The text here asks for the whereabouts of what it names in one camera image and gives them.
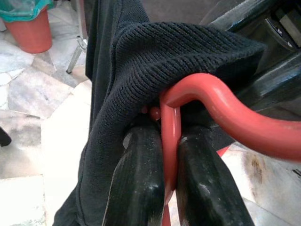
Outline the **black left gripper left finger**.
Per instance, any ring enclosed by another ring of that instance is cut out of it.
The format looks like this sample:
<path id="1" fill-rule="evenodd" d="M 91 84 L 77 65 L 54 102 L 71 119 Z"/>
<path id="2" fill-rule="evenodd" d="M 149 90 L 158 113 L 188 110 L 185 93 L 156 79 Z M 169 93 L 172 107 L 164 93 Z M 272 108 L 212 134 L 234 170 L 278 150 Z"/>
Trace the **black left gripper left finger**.
<path id="1" fill-rule="evenodd" d="M 104 226 L 159 226 L 165 201 L 162 144 L 154 126 L 133 127 L 111 182 Z"/>

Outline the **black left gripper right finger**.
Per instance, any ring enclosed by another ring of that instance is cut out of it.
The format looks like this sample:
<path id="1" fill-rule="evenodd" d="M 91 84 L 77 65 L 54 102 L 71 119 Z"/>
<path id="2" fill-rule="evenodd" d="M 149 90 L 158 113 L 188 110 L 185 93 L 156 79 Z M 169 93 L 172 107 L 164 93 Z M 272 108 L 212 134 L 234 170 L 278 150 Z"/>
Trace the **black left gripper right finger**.
<path id="1" fill-rule="evenodd" d="M 176 198 L 182 226 L 252 226 L 235 180 L 209 138 L 210 130 L 182 131 L 177 147 Z"/>

